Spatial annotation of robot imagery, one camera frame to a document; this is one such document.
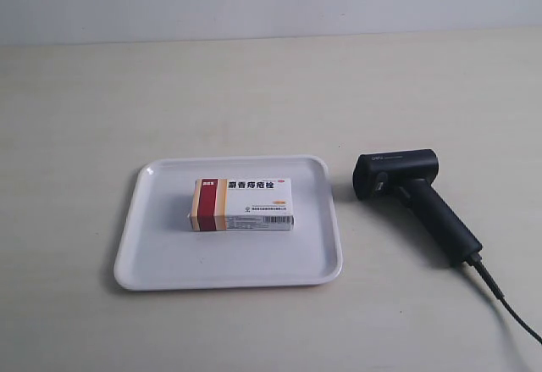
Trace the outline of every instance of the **black barcode scanner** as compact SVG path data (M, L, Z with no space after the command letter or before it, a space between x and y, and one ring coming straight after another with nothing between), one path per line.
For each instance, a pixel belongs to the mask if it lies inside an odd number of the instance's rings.
M542 338L514 312L482 264L482 244L431 186L438 173L439 160L430 149L362 154L354 169L354 190L360 200L399 198L437 241L451 265L467 262L473 266L512 317L542 344Z

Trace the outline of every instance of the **red stripe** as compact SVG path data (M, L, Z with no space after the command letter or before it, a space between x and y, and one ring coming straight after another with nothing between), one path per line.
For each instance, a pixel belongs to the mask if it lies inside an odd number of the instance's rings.
M214 204L217 200L218 179L202 179L200 203L197 207L197 222L200 230L217 230L214 223Z

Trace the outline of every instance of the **wall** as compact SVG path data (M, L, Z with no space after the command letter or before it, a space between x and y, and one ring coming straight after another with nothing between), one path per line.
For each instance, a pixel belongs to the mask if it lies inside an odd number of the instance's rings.
M542 0L0 0L0 44L542 25Z

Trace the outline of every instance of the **white tray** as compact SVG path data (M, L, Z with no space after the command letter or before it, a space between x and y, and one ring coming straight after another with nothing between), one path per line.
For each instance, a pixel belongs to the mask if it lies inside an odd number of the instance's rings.
M293 230L194 232L198 178L289 177ZM328 170L313 156L157 160L137 179L114 274L129 290L317 285L342 267Z

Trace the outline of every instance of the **white table surface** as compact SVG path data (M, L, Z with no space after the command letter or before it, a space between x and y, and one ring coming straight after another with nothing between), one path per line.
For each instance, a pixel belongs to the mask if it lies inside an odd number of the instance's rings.
M540 370L473 272L448 269L397 203L357 202L351 172L359 153L434 148L435 188L541 331L541 99L536 28L0 48L2 370ZM290 153L329 166L337 280L115 285L143 164Z

